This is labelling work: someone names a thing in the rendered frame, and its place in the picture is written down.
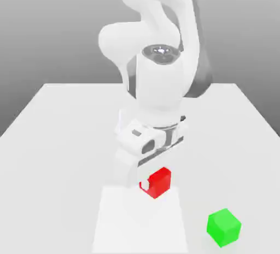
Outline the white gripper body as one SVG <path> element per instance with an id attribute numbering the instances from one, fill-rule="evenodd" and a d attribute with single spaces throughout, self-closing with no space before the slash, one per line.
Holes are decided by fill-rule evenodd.
<path id="1" fill-rule="evenodd" d="M 150 175 L 162 167 L 170 166 L 172 154 L 176 152 L 176 147 L 183 140 L 184 137 L 182 136 L 167 149 L 156 150 L 146 157 L 133 155 L 119 147 L 116 150 L 113 163 L 115 178 L 126 187 L 132 187 L 143 180 L 147 180 Z"/>

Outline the small red cube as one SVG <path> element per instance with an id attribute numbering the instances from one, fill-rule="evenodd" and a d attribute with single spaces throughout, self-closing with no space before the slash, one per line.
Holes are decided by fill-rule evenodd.
<path id="1" fill-rule="evenodd" d="M 139 183 L 139 188 L 153 199 L 156 199 L 170 189 L 171 171 L 166 167 L 162 167 L 150 175 L 147 181 L 149 184 L 148 189 L 144 189 L 142 182 Z"/>

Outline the small green cube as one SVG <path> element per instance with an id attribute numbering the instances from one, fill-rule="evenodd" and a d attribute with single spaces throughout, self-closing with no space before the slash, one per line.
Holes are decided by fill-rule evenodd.
<path id="1" fill-rule="evenodd" d="M 208 216 L 206 231 L 219 247 L 224 247 L 239 238 L 241 227 L 242 223 L 224 208 Z"/>

